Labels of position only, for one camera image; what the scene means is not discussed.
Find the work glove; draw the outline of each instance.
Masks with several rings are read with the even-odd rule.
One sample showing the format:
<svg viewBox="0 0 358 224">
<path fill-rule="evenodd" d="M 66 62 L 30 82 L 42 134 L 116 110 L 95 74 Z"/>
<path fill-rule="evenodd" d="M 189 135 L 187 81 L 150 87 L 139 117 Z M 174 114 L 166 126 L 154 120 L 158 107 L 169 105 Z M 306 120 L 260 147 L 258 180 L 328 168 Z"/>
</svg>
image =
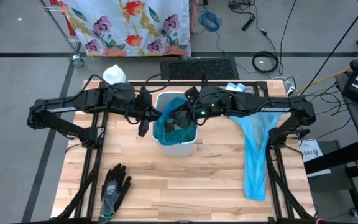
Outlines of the work glove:
<svg viewBox="0 0 358 224">
<path fill-rule="evenodd" d="M 125 194 L 131 185 L 131 177 L 127 177 L 124 184 L 126 166 L 118 164 L 109 170 L 102 186 L 102 208 L 98 223 L 105 224 L 112 219 L 120 207 Z"/>
</svg>

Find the white bucket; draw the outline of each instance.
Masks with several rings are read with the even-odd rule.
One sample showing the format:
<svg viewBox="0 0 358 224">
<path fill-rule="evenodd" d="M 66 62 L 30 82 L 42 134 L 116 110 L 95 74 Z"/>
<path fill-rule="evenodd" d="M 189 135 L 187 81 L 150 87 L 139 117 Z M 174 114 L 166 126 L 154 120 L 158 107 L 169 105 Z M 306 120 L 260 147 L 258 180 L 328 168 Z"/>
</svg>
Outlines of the white bucket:
<svg viewBox="0 0 358 224">
<path fill-rule="evenodd" d="M 168 105 L 168 103 L 176 97 L 186 99 L 183 92 L 174 92 L 173 91 L 173 92 L 160 93 L 157 96 L 157 100 L 155 101 L 155 108 L 162 112 L 165 109 L 165 107 Z M 198 126 L 196 127 L 196 134 L 192 141 L 183 142 L 181 144 L 175 144 L 172 146 L 163 146 L 160 144 L 158 139 L 155 137 L 155 133 L 154 133 L 155 125 L 157 125 L 157 122 L 153 123 L 152 137 L 155 141 L 157 141 L 160 148 L 164 151 L 164 153 L 166 155 L 183 157 L 183 156 L 188 156 L 192 152 L 192 150 L 194 148 L 194 142 L 196 141 L 197 135 L 198 135 Z"/>
</svg>

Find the blue cable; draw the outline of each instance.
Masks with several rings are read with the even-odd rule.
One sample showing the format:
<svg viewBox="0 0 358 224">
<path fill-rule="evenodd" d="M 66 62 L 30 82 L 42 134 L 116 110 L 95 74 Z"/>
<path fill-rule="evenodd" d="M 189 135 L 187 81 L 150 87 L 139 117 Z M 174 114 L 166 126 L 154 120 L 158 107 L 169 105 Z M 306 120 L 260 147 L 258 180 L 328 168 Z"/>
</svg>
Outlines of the blue cable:
<svg viewBox="0 0 358 224">
<path fill-rule="evenodd" d="M 220 20 L 214 13 L 209 12 L 206 6 L 204 7 L 205 11 L 200 11 L 197 9 L 197 11 L 202 12 L 202 15 L 200 15 L 200 17 L 198 18 L 198 22 L 204 27 L 204 30 L 196 34 L 202 34 L 206 30 L 208 32 L 215 32 L 218 36 L 218 39 L 216 40 L 216 48 L 218 48 L 223 53 L 223 55 L 226 56 L 226 52 L 222 50 L 219 46 L 219 39 L 221 38 L 221 36 L 218 34 L 218 30 L 222 24 L 222 20 Z"/>
</svg>

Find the white paper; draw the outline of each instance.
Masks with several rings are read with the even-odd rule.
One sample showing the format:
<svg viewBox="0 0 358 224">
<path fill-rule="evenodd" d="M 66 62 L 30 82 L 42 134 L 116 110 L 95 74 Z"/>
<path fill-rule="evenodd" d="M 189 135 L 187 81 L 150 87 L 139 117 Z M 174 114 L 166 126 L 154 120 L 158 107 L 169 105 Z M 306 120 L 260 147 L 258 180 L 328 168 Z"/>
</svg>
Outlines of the white paper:
<svg viewBox="0 0 358 224">
<path fill-rule="evenodd" d="M 303 140 L 302 145 L 300 146 L 300 150 L 303 154 L 303 162 L 307 162 L 309 160 L 312 160 L 314 158 L 317 158 L 317 157 L 323 155 L 316 140 L 310 140 L 310 141 Z M 315 172 L 312 174 L 308 174 L 308 177 L 316 177 L 319 175 L 325 175 L 325 174 L 330 174 L 330 173 L 331 173 L 331 171 L 329 169 L 326 169 L 326 170 L 322 170 L 322 171 Z"/>
</svg>

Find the metal rack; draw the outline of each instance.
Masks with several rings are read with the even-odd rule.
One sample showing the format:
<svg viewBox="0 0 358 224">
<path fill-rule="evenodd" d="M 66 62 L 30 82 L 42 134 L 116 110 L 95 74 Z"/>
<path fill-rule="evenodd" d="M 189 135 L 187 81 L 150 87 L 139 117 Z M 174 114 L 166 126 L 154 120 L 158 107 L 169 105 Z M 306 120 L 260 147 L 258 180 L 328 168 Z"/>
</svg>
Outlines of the metal rack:
<svg viewBox="0 0 358 224">
<path fill-rule="evenodd" d="M 40 0 L 42 7 L 44 7 L 45 12 L 51 18 L 51 20 L 56 25 L 59 32 L 63 35 L 70 48 L 73 50 L 73 55 L 70 57 L 72 64 L 75 67 L 82 67 L 84 65 L 84 60 L 81 58 L 80 55 L 80 40 L 76 36 L 75 31 L 72 28 L 71 24 L 69 23 L 68 19 L 65 17 L 68 31 L 70 33 L 70 37 L 66 35 L 60 24 L 57 22 L 56 18 L 52 14 L 52 12 L 62 12 L 63 15 L 64 13 L 60 8 L 57 0 L 49 0 L 49 1 L 50 1 L 50 6 L 47 6 L 44 0 Z"/>
</svg>

